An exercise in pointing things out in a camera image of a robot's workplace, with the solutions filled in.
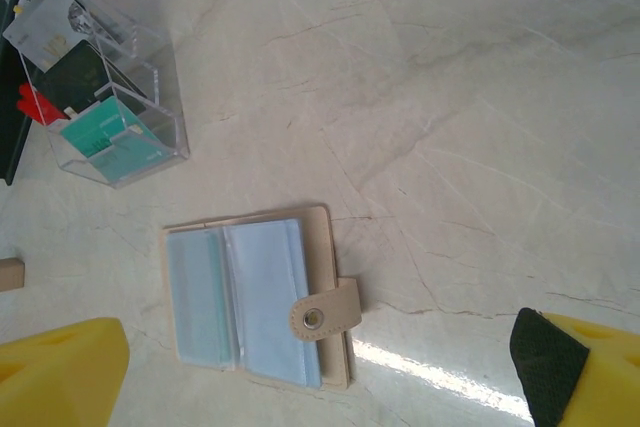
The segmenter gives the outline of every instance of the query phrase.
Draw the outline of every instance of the clear acrylic box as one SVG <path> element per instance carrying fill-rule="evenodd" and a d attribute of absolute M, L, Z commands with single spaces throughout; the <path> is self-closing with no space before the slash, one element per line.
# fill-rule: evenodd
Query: clear acrylic box
<path fill-rule="evenodd" d="M 69 120 L 45 127 L 59 167 L 118 188 L 186 160 L 189 147 L 171 41 L 102 0 L 77 1 L 74 12 L 69 8 L 69 23 L 86 35 L 92 48 L 85 43 L 82 55 L 91 50 L 98 74 L 93 76 L 96 69 L 92 71 L 91 65 L 84 68 L 83 57 L 71 64 L 83 68 L 65 71 L 59 85 L 47 81 L 47 92 L 53 89 L 55 98 L 56 90 L 66 83 L 74 87 L 80 82 L 86 89 L 87 82 L 105 82 L 95 84 L 95 103 L 77 115 L 73 109 L 65 110 Z M 44 119 L 36 95 L 42 89 L 36 86 L 46 76 L 18 50 Z"/>

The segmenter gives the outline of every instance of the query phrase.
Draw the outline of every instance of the beige card holder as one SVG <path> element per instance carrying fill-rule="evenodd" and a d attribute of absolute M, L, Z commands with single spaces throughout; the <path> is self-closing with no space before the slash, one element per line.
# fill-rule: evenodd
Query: beige card holder
<path fill-rule="evenodd" d="M 165 290 L 170 299 L 164 245 L 168 233 L 292 218 L 299 219 L 302 227 L 311 295 L 293 305 L 289 326 L 299 339 L 317 341 L 323 387 L 345 390 L 350 381 L 345 332 L 361 322 L 362 313 L 356 280 L 337 276 L 331 220 L 325 206 L 278 210 L 166 227 L 160 239 Z M 177 351 L 175 333 L 174 351 Z"/>

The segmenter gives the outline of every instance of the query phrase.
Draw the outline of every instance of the marble floor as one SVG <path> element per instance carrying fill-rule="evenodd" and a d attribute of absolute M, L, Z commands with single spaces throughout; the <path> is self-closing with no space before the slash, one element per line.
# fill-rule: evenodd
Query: marble floor
<path fill-rule="evenodd" d="M 169 32 L 191 158 L 121 190 L 34 126 L 0 186 L 0 340 L 125 326 L 114 426 L 532 425 L 524 306 L 640 332 L 640 0 L 108 0 Z M 159 228 L 326 203 L 358 278 L 355 382 L 178 363 Z"/>

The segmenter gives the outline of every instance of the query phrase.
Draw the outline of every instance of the brown object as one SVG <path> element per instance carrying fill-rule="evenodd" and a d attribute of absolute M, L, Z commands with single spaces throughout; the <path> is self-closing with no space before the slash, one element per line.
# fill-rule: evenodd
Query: brown object
<path fill-rule="evenodd" d="M 0 260 L 0 292 L 24 287 L 24 262 L 20 259 Z"/>
<path fill-rule="evenodd" d="M 312 294 L 309 297 L 300 299 L 296 302 L 291 313 L 294 312 L 295 306 L 299 305 L 300 302 L 307 300 L 311 302 L 309 304 L 310 309 L 315 308 L 322 312 L 323 323 L 317 330 L 313 331 L 314 334 L 318 334 L 317 337 L 314 335 L 314 340 L 316 338 L 319 339 L 317 344 L 318 355 L 320 358 L 320 369 L 322 372 L 322 384 L 323 387 L 327 389 L 345 390 L 349 386 L 351 378 L 349 374 L 345 331 L 360 323 L 360 301 L 357 295 L 358 290 L 355 279 L 338 279 L 336 273 L 335 254 L 333 250 L 331 219 L 329 218 L 329 211 L 326 207 L 317 205 L 291 210 L 277 210 L 243 217 L 231 217 L 209 221 L 205 220 L 165 228 L 162 231 L 160 245 L 164 262 L 163 274 L 165 277 L 166 295 L 168 295 L 169 299 L 171 298 L 171 295 L 169 294 L 169 282 L 167 275 L 166 249 L 164 246 L 164 240 L 168 233 L 180 230 L 198 230 L 221 227 L 224 225 L 249 224 L 282 219 L 300 220 L 302 238 L 304 242 L 305 263 L 307 267 L 307 281 L 309 283 L 309 292 Z M 327 308 L 325 306 L 328 305 L 325 304 L 325 302 L 327 302 L 325 294 L 331 295 L 329 302 L 336 302 L 337 304 L 348 306 L 349 310 L 342 312 L 337 308 Z M 304 315 L 307 310 L 309 309 L 305 309 L 301 314 Z M 345 328 L 336 328 L 342 325 L 344 325 Z M 304 329 L 304 332 L 301 333 L 307 335 L 310 331 L 306 328 Z M 271 383 L 266 379 L 261 379 L 261 382 L 266 384 Z"/>

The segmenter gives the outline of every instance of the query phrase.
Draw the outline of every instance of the card holder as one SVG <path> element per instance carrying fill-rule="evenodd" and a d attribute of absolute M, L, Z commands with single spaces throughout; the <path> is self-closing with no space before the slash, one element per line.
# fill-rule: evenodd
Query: card holder
<path fill-rule="evenodd" d="M 253 314 L 256 312 L 269 312 L 269 308 L 273 309 L 275 305 L 274 300 L 278 299 L 270 299 L 266 295 L 264 298 L 259 299 L 257 303 L 245 303 L 246 299 L 243 297 L 246 293 L 245 290 L 251 290 L 254 293 L 256 291 L 252 290 L 252 288 L 244 289 L 247 287 L 246 284 L 243 284 L 243 288 L 237 288 L 240 282 L 234 276 L 243 275 L 243 269 L 238 269 L 234 266 L 234 262 L 241 260 L 245 267 L 251 265 L 252 260 L 247 260 L 246 258 L 248 252 L 250 254 L 248 257 L 254 256 L 253 260 L 257 260 L 260 268 L 264 268 L 265 262 L 260 252 L 264 252 L 265 248 L 263 246 L 261 249 L 252 251 L 250 249 L 251 245 L 247 245 L 247 243 L 252 243 L 250 241 L 251 235 L 242 236 L 240 243 L 243 243 L 243 245 L 238 245 L 238 239 L 234 240 L 234 232 L 240 229 L 239 226 L 243 226 L 243 229 L 255 230 L 252 233 L 253 235 L 259 233 L 269 222 L 273 221 L 285 221 L 282 224 L 286 225 L 285 229 L 287 230 L 285 237 L 288 239 L 288 245 L 285 250 L 289 252 L 289 255 L 303 259 L 305 268 L 302 272 L 306 272 L 306 281 L 303 282 L 302 280 L 304 279 L 296 278 L 294 272 L 300 272 L 300 270 L 293 269 L 290 272 L 291 276 L 288 279 L 289 285 L 287 289 L 288 292 L 295 294 L 295 297 L 292 296 L 286 302 L 281 303 L 276 309 L 277 313 L 275 311 L 272 312 L 278 318 L 277 329 L 263 328 L 261 330 L 261 327 L 265 327 L 267 322 L 260 315 L 254 316 Z M 291 232 L 292 225 L 297 227 L 297 234 L 296 232 Z M 215 238 L 216 242 L 209 239 L 209 246 L 206 249 L 199 248 L 199 257 L 196 256 L 196 250 L 190 254 L 192 255 L 191 259 L 178 257 L 180 250 L 178 249 L 174 252 L 175 248 L 171 248 L 171 243 L 174 242 L 174 239 L 179 238 L 175 236 L 189 232 L 194 233 L 194 231 L 199 236 Z M 298 239 L 297 241 L 291 241 L 291 239 L 296 238 Z M 167 227 L 162 231 L 161 245 L 162 252 L 167 254 L 163 255 L 165 285 L 172 305 L 171 315 L 173 317 L 175 349 L 181 360 L 225 370 L 244 371 L 250 375 L 261 376 L 262 382 L 266 383 L 271 382 L 271 380 L 265 380 L 268 378 L 306 386 L 319 387 L 321 383 L 323 388 L 333 390 L 344 390 L 348 387 L 350 376 L 345 331 L 361 321 L 360 303 L 355 279 L 337 278 L 331 224 L 328 211 L 324 206 L 266 212 L 245 217 L 200 221 Z M 219 301 L 224 301 L 226 302 L 227 313 L 230 311 L 229 304 L 231 304 L 231 309 L 239 309 L 239 311 L 233 310 L 233 315 L 216 316 L 215 321 L 207 322 L 205 319 L 193 316 L 192 310 L 183 308 L 185 305 L 190 305 L 190 303 L 184 300 L 184 292 L 180 293 L 176 285 L 174 285 L 174 282 L 176 282 L 175 276 L 178 274 L 174 272 L 175 269 L 170 269 L 169 265 L 175 262 L 193 261 L 196 262 L 196 265 L 198 262 L 211 262 L 211 258 L 217 255 L 216 248 L 226 250 L 225 255 L 222 255 L 223 260 L 220 265 L 230 272 L 230 277 L 224 277 L 224 268 L 220 269 L 220 271 L 217 268 L 211 269 L 212 275 L 217 275 L 219 280 L 227 283 L 224 285 L 227 286 L 227 292 L 231 292 L 232 298 L 229 298 L 229 294 L 216 293 L 211 284 L 207 283 L 210 279 L 202 278 L 202 285 L 199 285 L 198 288 L 205 289 L 209 300 L 203 302 L 200 307 L 203 307 L 205 311 L 220 310 Z M 243 259 L 239 259 L 240 253 L 242 253 Z M 251 272 L 255 272 L 258 264 L 254 265 Z M 261 282 L 262 284 L 260 285 L 266 287 L 267 284 L 265 282 L 269 281 L 270 276 L 267 275 L 266 271 L 263 273 L 266 277 L 258 282 Z M 245 318 L 242 306 L 250 307 L 249 312 L 252 313 L 250 318 Z M 187 321 L 184 318 L 185 315 L 193 316 L 193 318 Z M 206 339 L 208 341 L 208 344 L 205 343 L 202 349 L 193 352 L 200 356 L 200 361 L 195 359 L 196 362 L 194 362 L 194 355 L 185 355 L 185 352 L 190 352 L 189 350 L 184 350 L 185 346 L 189 346 L 187 339 L 183 338 L 185 336 L 185 322 L 186 325 L 191 326 L 191 329 L 198 330 L 197 333 L 190 333 L 190 335 L 198 336 L 196 340 Z M 243 325 L 244 322 L 252 325 L 249 331 L 247 331 L 247 325 Z M 200 324 L 204 324 L 202 325 L 202 331 L 199 330 L 201 327 L 198 327 Z M 228 342 L 225 342 L 224 333 L 227 332 L 223 328 L 225 326 L 230 326 L 232 331 Z M 233 329 L 236 329 L 237 335 L 235 337 Z M 286 329 L 288 336 L 302 341 L 300 344 L 303 346 L 302 351 L 294 350 L 292 353 L 292 351 L 283 348 L 282 339 L 287 337 L 284 329 Z M 269 340 L 270 343 L 265 344 L 265 339 Z M 216 349 L 211 348 L 212 345 L 218 345 L 216 342 L 219 341 L 222 341 L 221 345 L 228 345 L 228 350 L 220 349 L 216 351 Z M 256 349 L 256 345 L 270 345 L 270 352 L 265 349 Z M 266 361 L 265 358 L 261 358 L 262 354 L 267 354 Z M 291 371 L 287 367 L 290 367 L 289 361 L 294 355 L 302 359 L 297 365 L 304 366 L 303 369 Z M 281 363 L 274 362 L 274 359 L 278 358 Z M 321 379 L 314 379 L 314 372 L 318 372 L 318 370 L 314 370 L 312 365 L 308 365 L 309 359 L 313 363 L 314 358 L 319 360 Z"/>

